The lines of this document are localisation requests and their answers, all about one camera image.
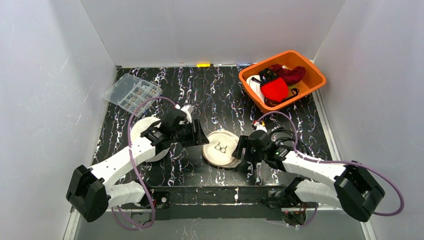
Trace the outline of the bright red bra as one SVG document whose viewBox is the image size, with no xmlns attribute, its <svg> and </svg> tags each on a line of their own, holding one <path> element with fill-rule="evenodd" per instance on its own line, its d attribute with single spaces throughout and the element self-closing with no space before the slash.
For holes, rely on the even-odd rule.
<svg viewBox="0 0 424 240">
<path fill-rule="evenodd" d="M 260 91 L 266 99 L 278 103 L 281 103 L 289 95 L 289 87 L 281 77 L 262 84 Z"/>
</svg>

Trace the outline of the dark red bra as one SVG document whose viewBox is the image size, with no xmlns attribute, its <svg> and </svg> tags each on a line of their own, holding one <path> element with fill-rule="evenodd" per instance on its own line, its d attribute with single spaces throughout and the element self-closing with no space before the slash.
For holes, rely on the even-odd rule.
<svg viewBox="0 0 424 240">
<path fill-rule="evenodd" d="M 303 66 L 296 66 L 293 69 L 289 69 L 281 64 L 273 64 L 269 69 L 278 77 L 282 78 L 288 86 L 296 85 L 306 74 L 306 68 Z"/>
</svg>

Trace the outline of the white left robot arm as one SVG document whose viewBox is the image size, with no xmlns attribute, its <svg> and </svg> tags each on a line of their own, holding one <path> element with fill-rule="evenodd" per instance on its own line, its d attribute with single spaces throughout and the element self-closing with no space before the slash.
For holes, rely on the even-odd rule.
<svg viewBox="0 0 424 240">
<path fill-rule="evenodd" d="M 117 181 L 142 163 L 163 159 L 171 144 L 184 148 L 208 144 L 200 121 L 191 116 L 193 110 L 191 105 L 177 106 L 162 118 L 138 120 L 130 130 L 131 144 L 100 163 L 80 165 L 73 171 L 67 201 L 89 223 L 109 208 L 141 203 L 147 192 L 138 180 L 125 184 Z"/>
</svg>

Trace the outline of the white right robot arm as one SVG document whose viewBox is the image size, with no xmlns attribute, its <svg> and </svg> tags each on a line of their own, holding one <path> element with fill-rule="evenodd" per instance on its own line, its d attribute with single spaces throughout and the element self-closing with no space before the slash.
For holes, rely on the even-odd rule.
<svg viewBox="0 0 424 240">
<path fill-rule="evenodd" d="M 273 141 L 263 130 L 242 135 L 232 156 L 237 160 L 265 162 L 273 169 L 298 175 L 281 193 L 266 199 L 271 206 L 318 203 L 343 209 L 355 220 L 367 222 L 386 194 L 358 163 L 307 160 L 307 156 L 292 147 Z"/>
</svg>

